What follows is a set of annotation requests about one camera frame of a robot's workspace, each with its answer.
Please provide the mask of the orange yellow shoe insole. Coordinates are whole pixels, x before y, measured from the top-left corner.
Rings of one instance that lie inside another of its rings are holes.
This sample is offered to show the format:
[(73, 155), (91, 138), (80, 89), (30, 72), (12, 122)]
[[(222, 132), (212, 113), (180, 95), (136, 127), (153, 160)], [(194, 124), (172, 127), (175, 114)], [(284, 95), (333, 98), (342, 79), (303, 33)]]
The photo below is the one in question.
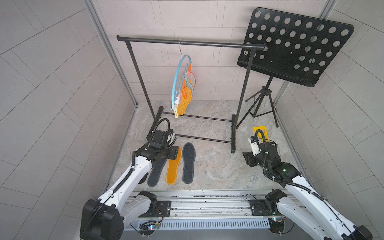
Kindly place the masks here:
[(179, 168), (181, 159), (182, 159), (182, 150), (180, 147), (178, 147), (178, 153), (177, 153), (176, 159), (175, 160), (169, 159), (168, 161), (168, 170), (166, 175), (166, 183), (168, 185), (174, 185), (176, 183), (178, 168)]

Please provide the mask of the dark grey shoe insole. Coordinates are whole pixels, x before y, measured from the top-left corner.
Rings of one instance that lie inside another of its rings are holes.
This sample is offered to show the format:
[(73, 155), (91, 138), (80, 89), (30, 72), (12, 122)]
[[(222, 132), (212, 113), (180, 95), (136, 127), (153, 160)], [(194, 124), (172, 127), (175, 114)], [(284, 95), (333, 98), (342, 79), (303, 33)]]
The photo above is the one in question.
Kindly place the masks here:
[(156, 160), (155, 165), (152, 168), (152, 171), (147, 180), (147, 185), (149, 187), (154, 187), (158, 184), (162, 170), (167, 162), (167, 158)]

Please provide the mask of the blue multi-clip hanger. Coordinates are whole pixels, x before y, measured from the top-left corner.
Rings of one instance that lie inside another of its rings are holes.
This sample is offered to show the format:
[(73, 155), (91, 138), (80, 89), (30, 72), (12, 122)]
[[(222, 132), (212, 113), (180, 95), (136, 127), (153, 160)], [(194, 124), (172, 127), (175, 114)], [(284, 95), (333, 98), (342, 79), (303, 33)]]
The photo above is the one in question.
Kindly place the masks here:
[[(188, 88), (186, 86), (185, 82), (185, 77), (187, 77), (187, 71), (188, 71), (188, 64), (192, 64), (192, 59), (189, 55), (183, 55), (181, 51), (181, 40), (179, 40), (179, 50), (181, 54), (181, 59), (178, 63), (177, 70), (174, 76), (174, 81), (173, 81), (173, 87), (172, 87), (172, 94), (171, 94), (171, 101), (172, 101), (172, 106), (171, 110), (174, 112), (174, 116), (177, 119), (179, 117), (178, 115), (178, 105), (180, 104), (181, 97), (186, 98), (186, 89)], [(182, 68), (182, 63), (184, 62), (185, 59), (188, 59), (187, 65), (185, 67), (184, 72), (181, 74), (181, 68)]]

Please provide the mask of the black garment rack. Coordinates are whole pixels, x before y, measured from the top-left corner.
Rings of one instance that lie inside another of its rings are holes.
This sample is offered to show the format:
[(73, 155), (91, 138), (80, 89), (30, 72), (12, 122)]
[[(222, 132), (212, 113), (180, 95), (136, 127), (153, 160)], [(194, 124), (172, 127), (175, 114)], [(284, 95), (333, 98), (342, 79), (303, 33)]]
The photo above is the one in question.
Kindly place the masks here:
[[(188, 136), (188, 135), (179, 135), (181, 138), (188, 138), (188, 139), (196, 139), (196, 140), (203, 140), (203, 141), (209, 141), (209, 142), (217, 142), (217, 143), (224, 143), (224, 144), (230, 144), (231, 145), (231, 153), (236, 152), (236, 129), (238, 125), (238, 118), (239, 113), (242, 107), (242, 102), (245, 95), (245, 90), (247, 88), (248, 79), (250, 75), (250, 71), (252, 69), (253, 60), (255, 58), (256, 51), (264, 50), (266, 47), (266, 44), (232, 44), (232, 43), (217, 43), (217, 42), (197, 42), (197, 41), (183, 41), (183, 40), (161, 40), (161, 39), (148, 39), (148, 38), (132, 38), (132, 37), (122, 37), (117, 35), (117, 40), (119, 42), (124, 42), (127, 46), (127, 49), (129, 50), (132, 62), (134, 64), (137, 76), (139, 78), (139, 81), (142, 86), (142, 90), (145, 94), (146, 101), (148, 103), (148, 106), (150, 108), (152, 117), (153, 117), (153, 124), (150, 128), (150, 131), (147, 135), (147, 140), (150, 140), (153, 133), (155, 132), (155, 128), (157, 127), (157, 124), (161, 120), (161, 116), (163, 114), (167, 115), (174, 115), (177, 117), (188, 117), (188, 118), (197, 118), (197, 119), (205, 119), (205, 120), (213, 120), (213, 121), (221, 121), (221, 122), (230, 122), (231, 123), (231, 139), (229, 141), (226, 140), (219, 140), (219, 139), (210, 139), (210, 138), (203, 138), (203, 137), (196, 137), (196, 136)], [(164, 107), (159, 107), (158, 112), (155, 114), (154, 109), (152, 107), (147, 89), (145, 87), (145, 83), (143, 81), (135, 54), (133, 52), (132, 42), (135, 43), (149, 43), (149, 44), (167, 44), (167, 45), (175, 45), (178, 44), (179, 46), (186, 45), (186, 46), (202, 46), (202, 47), (217, 47), (217, 48), (237, 48), (237, 49), (245, 49), (250, 51), (250, 57), (247, 64), (247, 71), (246, 76), (243, 82), (241, 97), (239, 100), (239, 105), (237, 108), (237, 113), (232, 115), (232, 118), (230, 120), (228, 119), (219, 119), (219, 118), (211, 118), (211, 117), (203, 117), (203, 116), (196, 116), (196, 115), (186, 115), (181, 114), (181, 109), (186, 109), (188, 104), (191, 102), (193, 93), (195, 90), (196, 82), (193, 82), (190, 77), (193, 75), (191, 69), (192, 69), (192, 59), (189, 55), (183, 55), (181, 54), (181, 59), (179, 61), (175, 77), (173, 80), (173, 87), (172, 87), (172, 93), (171, 93), (171, 111), (165, 112)]]

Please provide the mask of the black shoe insole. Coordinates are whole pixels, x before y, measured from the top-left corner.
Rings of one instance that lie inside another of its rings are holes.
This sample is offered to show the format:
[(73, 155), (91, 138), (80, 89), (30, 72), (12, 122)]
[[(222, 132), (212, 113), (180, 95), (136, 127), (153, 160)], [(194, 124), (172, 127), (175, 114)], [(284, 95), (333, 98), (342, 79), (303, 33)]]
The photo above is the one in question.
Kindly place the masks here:
[(142, 179), (139, 181), (139, 184), (143, 184), (143, 183), (146, 182), (147, 177), (148, 177), (148, 174), (149, 174), (149, 173), (146, 173), (146, 174), (142, 177)]

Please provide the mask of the light blue insole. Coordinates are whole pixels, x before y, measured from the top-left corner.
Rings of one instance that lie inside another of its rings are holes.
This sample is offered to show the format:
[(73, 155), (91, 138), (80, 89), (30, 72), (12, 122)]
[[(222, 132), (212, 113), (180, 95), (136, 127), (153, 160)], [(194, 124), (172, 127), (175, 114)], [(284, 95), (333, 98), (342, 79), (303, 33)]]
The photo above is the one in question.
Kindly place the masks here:
[(185, 77), (185, 82), (186, 82), (186, 86), (191, 90), (191, 93), (193, 94), (193, 86), (187, 77)]

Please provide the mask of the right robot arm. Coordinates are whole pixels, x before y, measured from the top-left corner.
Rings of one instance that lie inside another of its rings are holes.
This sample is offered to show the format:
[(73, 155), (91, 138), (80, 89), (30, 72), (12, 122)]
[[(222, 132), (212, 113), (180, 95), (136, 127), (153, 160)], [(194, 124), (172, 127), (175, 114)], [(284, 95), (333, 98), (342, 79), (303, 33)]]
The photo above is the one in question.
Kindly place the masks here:
[(365, 226), (357, 226), (332, 207), (292, 164), (281, 161), (277, 144), (262, 130), (249, 137), (252, 150), (243, 156), (250, 167), (259, 166), (263, 175), (285, 188), (305, 207), (302, 210), (281, 190), (266, 195), (266, 209), (288, 217), (315, 240), (371, 240)]

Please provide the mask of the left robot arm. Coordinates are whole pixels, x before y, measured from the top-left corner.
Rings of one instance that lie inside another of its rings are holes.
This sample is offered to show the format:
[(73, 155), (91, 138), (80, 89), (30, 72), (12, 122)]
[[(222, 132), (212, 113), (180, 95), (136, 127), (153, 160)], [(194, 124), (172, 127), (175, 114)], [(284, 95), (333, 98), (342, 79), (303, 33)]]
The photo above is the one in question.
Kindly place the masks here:
[(138, 232), (149, 236), (159, 229), (164, 218), (170, 214), (169, 201), (157, 202), (153, 193), (142, 191), (131, 201), (135, 187), (144, 183), (156, 163), (168, 160), (178, 164), (182, 150), (175, 146), (176, 135), (171, 128), (166, 131), (154, 129), (150, 139), (133, 153), (131, 166), (97, 200), (89, 199), (82, 210), (80, 239), (118, 240), (126, 225), (139, 217), (159, 217), (158, 221), (148, 221), (139, 226)]

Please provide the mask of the black perforated music stand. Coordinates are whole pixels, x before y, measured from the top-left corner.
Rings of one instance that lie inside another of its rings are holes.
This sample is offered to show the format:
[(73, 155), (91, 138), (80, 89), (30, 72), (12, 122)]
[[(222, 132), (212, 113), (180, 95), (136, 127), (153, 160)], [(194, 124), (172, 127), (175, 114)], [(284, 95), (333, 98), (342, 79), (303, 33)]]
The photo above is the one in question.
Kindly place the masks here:
[(248, 114), (257, 118), (264, 97), (270, 97), (274, 78), (314, 87), (355, 28), (334, 22), (262, 7), (251, 16), (244, 43), (264, 45), (256, 51), (252, 71), (269, 76), (266, 86), (252, 96)]

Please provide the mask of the aluminium mounting rail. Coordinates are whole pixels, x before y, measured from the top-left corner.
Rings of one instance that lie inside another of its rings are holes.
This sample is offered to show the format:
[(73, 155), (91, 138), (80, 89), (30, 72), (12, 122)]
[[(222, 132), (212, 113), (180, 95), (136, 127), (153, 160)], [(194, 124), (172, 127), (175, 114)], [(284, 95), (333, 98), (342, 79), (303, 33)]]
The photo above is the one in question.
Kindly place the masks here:
[[(288, 191), (283, 191), (291, 199)], [(157, 201), (171, 201), (168, 218), (237, 218), (251, 213), (249, 200), (266, 200), (265, 191), (242, 193), (239, 191), (191, 191), (191, 192), (156, 192)], [(137, 192), (128, 198), (131, 202)]]

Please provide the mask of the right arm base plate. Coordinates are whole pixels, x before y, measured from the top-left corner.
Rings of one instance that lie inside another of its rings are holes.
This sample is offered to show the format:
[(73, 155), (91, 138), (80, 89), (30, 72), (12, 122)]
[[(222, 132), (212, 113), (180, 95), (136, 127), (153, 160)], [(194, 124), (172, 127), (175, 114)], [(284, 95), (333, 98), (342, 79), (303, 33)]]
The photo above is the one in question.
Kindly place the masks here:
[(252, 216), (272, 216), (265, 200), (249, 200)]

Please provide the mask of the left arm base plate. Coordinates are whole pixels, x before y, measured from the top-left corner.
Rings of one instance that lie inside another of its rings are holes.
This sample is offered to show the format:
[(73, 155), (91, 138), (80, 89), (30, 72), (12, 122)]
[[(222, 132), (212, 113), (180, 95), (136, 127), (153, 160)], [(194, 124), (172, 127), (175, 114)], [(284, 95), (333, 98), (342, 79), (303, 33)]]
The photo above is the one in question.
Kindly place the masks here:
[(148, 218), (169, 217), (171, 212), (171, 201), (157, 201), (155, 211)]

